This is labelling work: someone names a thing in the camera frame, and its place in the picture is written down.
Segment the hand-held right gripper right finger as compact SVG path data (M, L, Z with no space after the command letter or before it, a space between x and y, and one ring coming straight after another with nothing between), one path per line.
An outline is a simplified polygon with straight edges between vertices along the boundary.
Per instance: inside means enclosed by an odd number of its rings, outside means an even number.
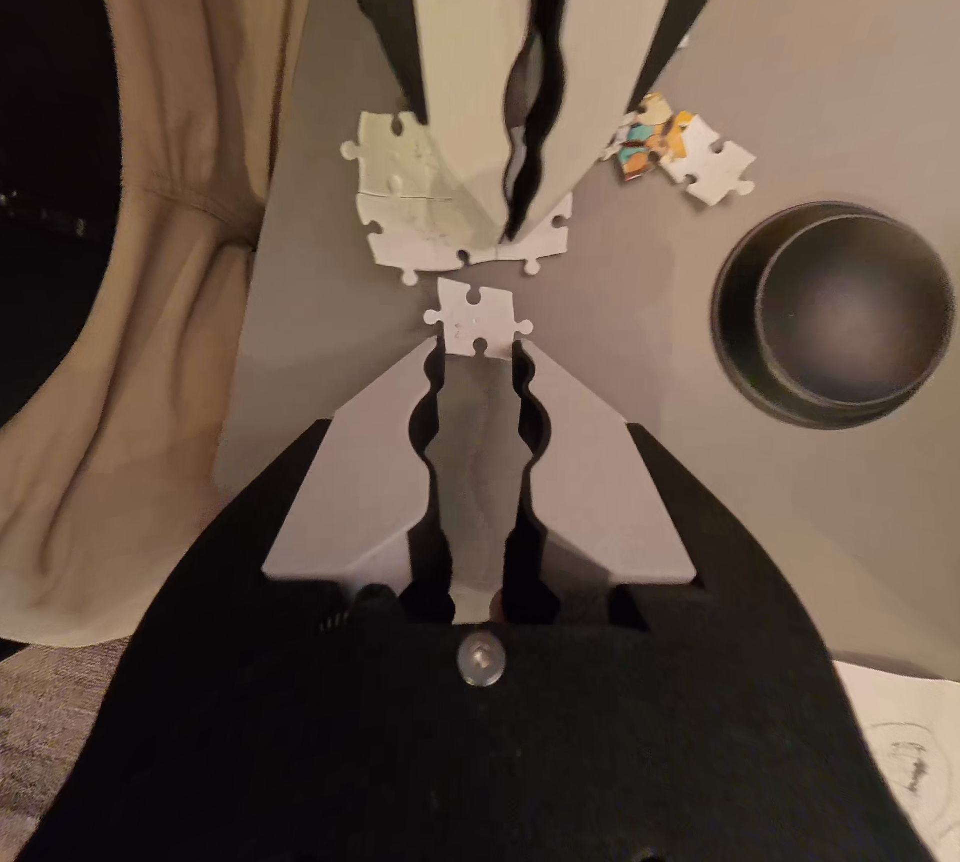
M616 618L623 590L696 569L625 418L534 343L511 379L531 453L506 540L505 618Z

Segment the black round bowl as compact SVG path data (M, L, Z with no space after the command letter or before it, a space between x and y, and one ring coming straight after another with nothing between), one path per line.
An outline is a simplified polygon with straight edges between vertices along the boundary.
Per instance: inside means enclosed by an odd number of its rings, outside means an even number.
M842 431L911 399L954 331L954 286L910 226L839 200L784 209L731 250L711 296L719 364L781 422Z

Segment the colourful printed puzzle piece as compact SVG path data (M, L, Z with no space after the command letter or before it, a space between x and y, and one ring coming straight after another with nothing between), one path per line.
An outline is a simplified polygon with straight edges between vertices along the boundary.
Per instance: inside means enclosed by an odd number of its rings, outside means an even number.
M616 160L622 179L629 181L684 159L684 135L693 119L693 113L674 110L662 93L652 91L623 117L599 160Z

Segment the white joined puzzle pieces section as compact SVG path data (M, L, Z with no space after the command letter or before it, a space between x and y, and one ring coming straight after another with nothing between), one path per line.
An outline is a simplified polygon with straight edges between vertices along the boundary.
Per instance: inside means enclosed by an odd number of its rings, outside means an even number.
M436 152L429 129L407 111L362 111L343 159L358 164L358 218L374 262L414 286L422 273L494 262L520 262L533 276L542 259L564 254L573 196L565 195L526 236L498 243L488 222L462 193Z

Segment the single white puzzle piece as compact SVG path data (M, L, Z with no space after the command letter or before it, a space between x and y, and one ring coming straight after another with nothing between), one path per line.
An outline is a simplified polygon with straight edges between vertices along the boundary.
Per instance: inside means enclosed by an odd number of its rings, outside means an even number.
M472 357L476 341L483 340L486 358L510 361L517 336L526 338L534 329L529 319L516 319L509 291L482 287L478 301L471 302L465 283L438 278L436 287L438 307L425 311L423 322L441 326L448 355Z

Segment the dark cloth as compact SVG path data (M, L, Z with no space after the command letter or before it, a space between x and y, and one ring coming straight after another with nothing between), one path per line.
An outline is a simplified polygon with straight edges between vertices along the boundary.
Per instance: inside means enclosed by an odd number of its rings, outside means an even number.
M87 323L114 242L121 121L105 0L1 0L1 423Z

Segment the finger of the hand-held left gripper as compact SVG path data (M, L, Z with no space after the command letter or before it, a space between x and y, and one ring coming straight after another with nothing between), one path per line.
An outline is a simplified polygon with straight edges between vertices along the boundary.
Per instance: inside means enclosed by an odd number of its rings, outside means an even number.
M599 159L631 98L668 0L538 0L541 88L515 181L516 237L528 235Z
M413 0L427 126L476 244L498 243L509 218L505 95L530 3Z

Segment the beige cloth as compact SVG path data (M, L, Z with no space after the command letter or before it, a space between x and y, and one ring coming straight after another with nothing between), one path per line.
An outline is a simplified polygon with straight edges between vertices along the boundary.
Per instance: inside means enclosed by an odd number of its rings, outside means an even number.
M309 0L104 2L121 199L78 340L2 424L2 652L132 633L212 517Z

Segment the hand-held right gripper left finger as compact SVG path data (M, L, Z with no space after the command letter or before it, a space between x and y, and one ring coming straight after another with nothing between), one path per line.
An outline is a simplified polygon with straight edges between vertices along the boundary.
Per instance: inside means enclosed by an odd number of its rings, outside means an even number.
M338 409L262 564L274 580L369 585L409 618L452 618L452 556L426 450L439 431L444 342L415 347Z

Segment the white paper sheet with sketch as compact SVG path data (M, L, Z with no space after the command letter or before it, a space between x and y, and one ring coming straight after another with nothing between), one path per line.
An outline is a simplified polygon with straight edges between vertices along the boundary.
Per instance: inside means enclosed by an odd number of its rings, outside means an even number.
M936 860L959 859L959 684L835 661L870 754Z

